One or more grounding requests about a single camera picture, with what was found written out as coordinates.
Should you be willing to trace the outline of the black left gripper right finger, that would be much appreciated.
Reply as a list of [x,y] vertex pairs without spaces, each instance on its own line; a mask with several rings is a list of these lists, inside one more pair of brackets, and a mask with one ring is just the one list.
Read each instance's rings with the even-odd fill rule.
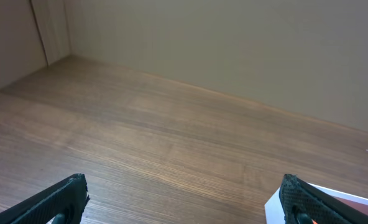
[[285,174],[279,190],[286,224],[368,224],[368,215],[316,187]]

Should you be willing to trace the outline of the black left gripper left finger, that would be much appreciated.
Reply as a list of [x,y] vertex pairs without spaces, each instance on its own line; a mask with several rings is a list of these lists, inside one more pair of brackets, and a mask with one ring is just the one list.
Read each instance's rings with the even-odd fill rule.
[[79,224],[90,200],[84,174],[73,174],[0,213],[0,224]]

